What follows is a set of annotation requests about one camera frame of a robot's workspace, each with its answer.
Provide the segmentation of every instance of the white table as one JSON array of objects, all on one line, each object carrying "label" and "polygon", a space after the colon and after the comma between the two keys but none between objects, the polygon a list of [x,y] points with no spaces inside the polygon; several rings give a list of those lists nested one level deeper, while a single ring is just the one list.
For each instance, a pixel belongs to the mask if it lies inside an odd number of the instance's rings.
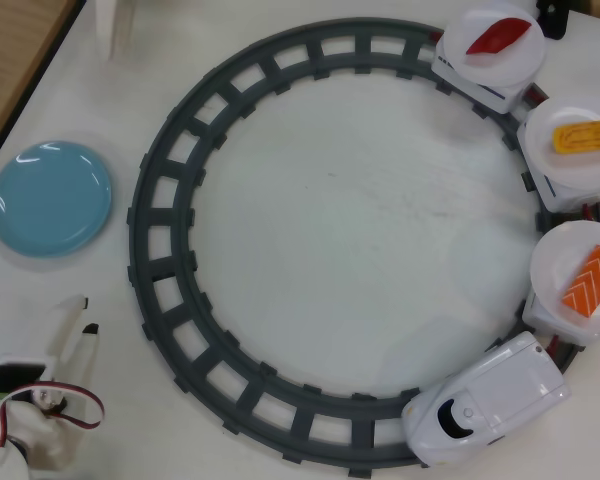
[{"label": "white table", "polygon": [[[185,93],[254,41],[338,17],[444,27],[472,3],[146,0],[131,50],[107,64],[88,3],[0,151],[1,170],[33,143],[84,143],[106,158],[113,181],[111,217],[80,252],[36,260],[0,244],[0,353],[26,345],[36,327],[29,320],[73,293],[90,298],[84,321],[101,324],[92,388],[107,420],[62,478],[345,478],[234,437],[174,385],[141,332],[127,280],[125,217],[138,166]],[[528,288],[537,205],[520,162],[468,103],[419,80],[333,77],[265,99],[214,154],[195,203],[198,279],[220,323],[281,374],[338,393],[395,393],[466,365],[506,330]],[[572,14],[537,83],[549,95],[600,95],[600,20]],[[157,201],[167,198],[168,188]],[[163,234],[156,255],[168,245]],[[165,288],[164,301],[174,301]],[[187,348],[200,348],[192,330],[182,335]],[[235,379],[222,373],[214,381],[235,395]],[[600,478],[600,344],[566,378],[572,399],[471,465],[374,478]],[[281,422],[292,414],[271,408]],[[346,428],[325,423],[312,435],[343,440]],[[396,425],[377,430],[400,438]]]}]

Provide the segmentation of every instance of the cable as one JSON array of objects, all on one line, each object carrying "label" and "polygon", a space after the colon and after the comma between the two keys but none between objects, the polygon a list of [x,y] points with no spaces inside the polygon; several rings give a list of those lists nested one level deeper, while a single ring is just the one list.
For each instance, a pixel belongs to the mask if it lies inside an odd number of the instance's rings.
[{"label": "cable", "polygon": [[560,341],[560,337],[558,337],[558,335],[554,335],[553,338],[551,339],[551,342],[549,342],[549,345],[545,349],[545,352],[547,352],[547,354],[551,357],[552,360],[555,360],[559,341]]},{"label": "cable", "polygon": [[65,415],[63,413],[48,413],[46,415],[50,417],[56,417],[61,420],[66,420],[67,422],[81,428],[83,430],[94,430],[98,428],[98,426],[104,421],[104,404],[102,400],[98,398],[98,396],[86,388],[79,387],[77,385],[71,385],[68,383],[61,382],[37,382],[31,385],[25,385],[23,387],[17,388],[16,390],[9,393],[6,397],[2,399],[0,402],[0,448],[4,448],[7,443],[7,401],[13,398],[16,395],[20,395],[21,393],[26,392],[35,392],[38,390],[44,391],[55,391],[62,392],[65,395],[74,395],[78,397],[82,397],[88,401],[94,402],[98,409],[101,412],[101,418],[95,423],[87,423],[84,420],[80,420],[75,417],[71,417],[69,415]]},{"label": "cable", "polygon": [[593,215],[591,215],[591,209],[586,203],[582,205],[582,216],[585,220],[590,220],[593,222]]}]

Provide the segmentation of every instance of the plastic food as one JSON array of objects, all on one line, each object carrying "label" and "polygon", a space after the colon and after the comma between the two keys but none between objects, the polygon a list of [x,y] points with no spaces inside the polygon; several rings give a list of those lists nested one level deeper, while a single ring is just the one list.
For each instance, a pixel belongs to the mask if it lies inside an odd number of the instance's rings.
[{"label": "plastic food", "polygon": [[556,152],[586,153],[600,150],[600,121],[563,125],[553,131]]},{"label": "plastic food", "polygon": [[521,18],[503,18],[491,25],[467,50],[467,55],[500,53],[524,35],[531,24]]},{"label": "plastic food", "polygon": [[562,297],[562,303],[586,318],[591,318],[600,305],[600,245],[596,245],[589,254],[578,276]]}]

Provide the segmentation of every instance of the yellow toy food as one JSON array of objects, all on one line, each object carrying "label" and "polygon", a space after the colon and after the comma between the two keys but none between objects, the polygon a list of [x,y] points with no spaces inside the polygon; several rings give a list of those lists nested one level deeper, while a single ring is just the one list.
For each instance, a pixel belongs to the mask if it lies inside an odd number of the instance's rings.
[{"label": "yellow toy food", "polygon": [[556,152],[586,153],[600,150],[600,121],[563,125],[553,131]]}]

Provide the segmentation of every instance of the circular track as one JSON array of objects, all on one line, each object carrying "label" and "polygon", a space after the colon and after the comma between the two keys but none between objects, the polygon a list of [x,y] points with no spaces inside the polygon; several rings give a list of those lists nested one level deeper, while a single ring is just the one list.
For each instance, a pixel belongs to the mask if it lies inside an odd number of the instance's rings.
[{"label": "circular track", "polygon": [[[280,95],[295,80],[313,76],[316,80],[329,77],[333,70],[353,69],[356,74],[368,74],[373,68],[390,69],[400,78],[409,80],[420,76],[433,82],[443,94],[457,94],[470,100],[472,111],[482,118],[491,118],[503,131],[503,141],[510,150],[520,151],[516,137],[519,121],[511,114],[500,115],[477,103],[464,93],[443,81],[431,71],[431,64],[418,59],[420,50],[432,50],[442,30],[417,23],[373,18],[345,19],[316,23],[283,32],[246,48],[219,67],[213,69],[171,112],[156,137],[149,153],[141,164],[141,172],[129,209],[129,279],[135,288],[138,303],[144,317],[143,329],[147,338],[154,341],[175,373],[176,384],[184,391],[193,393],[207,408],[224,422],[232,433],[242,432],[283,454],[283,458],[300,463],[302,460],[320,462],[349,469],[349,475],[369,478],[372,469],[420,463],[406,443],[374,447],[376,420],[400,417],[404,405],[419,393],[417,388],[401,392],[393,398],[375,398],[355,393],[350,398],[330,396],[320,388],[298,386],[277,376],[276,370],[258,363],[247,356],[238,340],[223,330],[213,318],[212,306],[207,295],[200,291],[194,272],[195,253],[189,245],[188,231],[193,227],[194,211],[192,196],[202,185],[204,165],[214,149],[219,149],[226,139],[225,133],[239,117],[247,118],[256,103],[265,95]],[[329,38],[354,37],[355,52],[324,55],[321,42]],[[390,37],[405,40],[401,55],[371,51],[372,37]],[[292,47],[305,46],[308,60],[281,69],[274,55]],[[239,91],[232,83],[245,69],[259,65],[264,78],[245,91]],[[210,124],[194,118],[209,98],[220,95],[227,106]],[[529,110],[546,99],[535,85],[523,98],[523,106]],[[186,163],[168,158],[178,136],[188,133],[199,140]],[[173,206],[151,206],[156,183],[160,177],[178,182]],[[527,191],[534,190],[528,172],[523,174]],[[593,209],[600,221],[600,204]],[[540,202],[537,215],[538,230],[546,233],[566,220],[581,218],[576,214],[551,214]],[[149,258],[148,232],[152,226],[168,226],[171,231],[171,256]],[[175,277],[182,294],[183,303],[168,311],[162,311],[158,303],[154,282]],[[179,344],[173,331],[186,322],[193,322],[208,342],[208,348],[191,362]],[[518,321],[502,343],[525,326],[518,313]],[[555,361],[564,370],[578,348],[560,344]],[[211,383],[206,376],[220,362],[242,376],[247,387],[234,402]],[[296,408],[290,430],[274,426],[256,416],[252,411],[261,396],[267,393]],[[309,438],[315,415],[325,415],[351,421],[349,445],[334,445]]]}]

